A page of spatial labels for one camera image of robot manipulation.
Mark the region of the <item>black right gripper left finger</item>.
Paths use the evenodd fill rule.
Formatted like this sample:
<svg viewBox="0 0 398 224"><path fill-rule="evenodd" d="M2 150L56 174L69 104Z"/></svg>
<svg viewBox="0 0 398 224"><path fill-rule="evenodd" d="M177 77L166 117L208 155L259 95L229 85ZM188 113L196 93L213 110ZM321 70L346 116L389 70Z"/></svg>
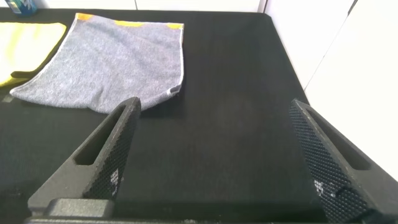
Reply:
<svg viewBox="0 0 398 224"><path fill-rule="evenodd" d="M120 103L28 199L34 214L58 198L114 200L131 150L141 102Z"/></svg>

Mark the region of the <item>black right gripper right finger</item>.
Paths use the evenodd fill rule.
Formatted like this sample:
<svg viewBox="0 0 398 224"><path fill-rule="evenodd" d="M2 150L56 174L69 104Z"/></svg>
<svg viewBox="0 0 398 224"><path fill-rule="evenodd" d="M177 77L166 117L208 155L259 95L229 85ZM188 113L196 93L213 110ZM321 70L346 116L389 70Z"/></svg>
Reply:
<svg viewBox="0 0 398 224"><path fill-rule="evenodd" d="M397 223L397 181L310 105L289 115L328 221Z"/></svg>

